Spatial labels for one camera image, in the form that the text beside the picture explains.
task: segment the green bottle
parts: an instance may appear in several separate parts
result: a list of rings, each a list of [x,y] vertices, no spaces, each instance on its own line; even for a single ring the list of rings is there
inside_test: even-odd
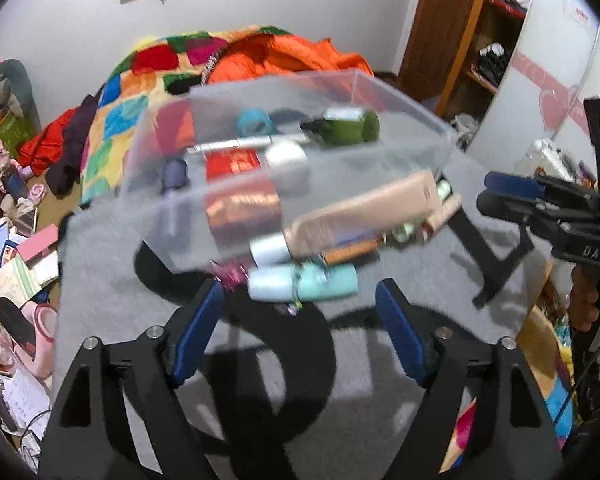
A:
[[[380,119],[370,108],[334,107],[321,118],[300,123],[300,128],[319,136],[327,146],[347,146],[378,140]]]

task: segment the screw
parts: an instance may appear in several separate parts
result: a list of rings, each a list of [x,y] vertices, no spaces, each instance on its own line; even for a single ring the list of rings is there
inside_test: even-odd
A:
[[[501,345],[504,346],[507,350],[513,350],[518,346],[516,340],[512,337],[503,337],[500,341]]]
[[[158,339],[164,334],[164,329],[160,325],[153,325],[147,328],[145,333],[149,339]]]
[[[93,350],[99,344],[100,344],[100,341],[98,340],[98,338],[91,336],[84,340],[84,342],[82,343],[82,347],[85,350]]]
[[[451,336],[453,335],[453,331],[446,327],[446,326],[439,326],[436,329],[436,335],[440,338],[440,339],[451,339]]]

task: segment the silver pen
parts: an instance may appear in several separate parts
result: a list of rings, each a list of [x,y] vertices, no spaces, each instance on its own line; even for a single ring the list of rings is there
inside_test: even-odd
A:
[[[266,148],[280,140],[291,140],[298,144],[308,144],[312,140],[305,134],[267,135],[257,137],[245,137],[243,139],[219,140],[218,142],[205,142],[191,146],[187,151],[194,153],[212,153],[232,149],[255,149]]]

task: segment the dark purple cloth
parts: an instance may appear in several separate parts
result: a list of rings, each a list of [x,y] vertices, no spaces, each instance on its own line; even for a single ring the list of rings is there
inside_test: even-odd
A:
[[[97,110],[97,97],[87,95],[62,130],[62,155],[45,175],[46,184],[56,196],[69,193],[80,176],[84,143],[87,141],[89,129]]]

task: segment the person's hand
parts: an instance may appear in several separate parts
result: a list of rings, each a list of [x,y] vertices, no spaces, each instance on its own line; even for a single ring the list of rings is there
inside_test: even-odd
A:
[[[571,325],[583,332],[591,329],[591,323],[595,322],[600,311],[594,306],[598,300],[596,283],[587,275],[585,267],[577,265],[571,271],[573,287],[571,288],[569,300],[569,321]]]

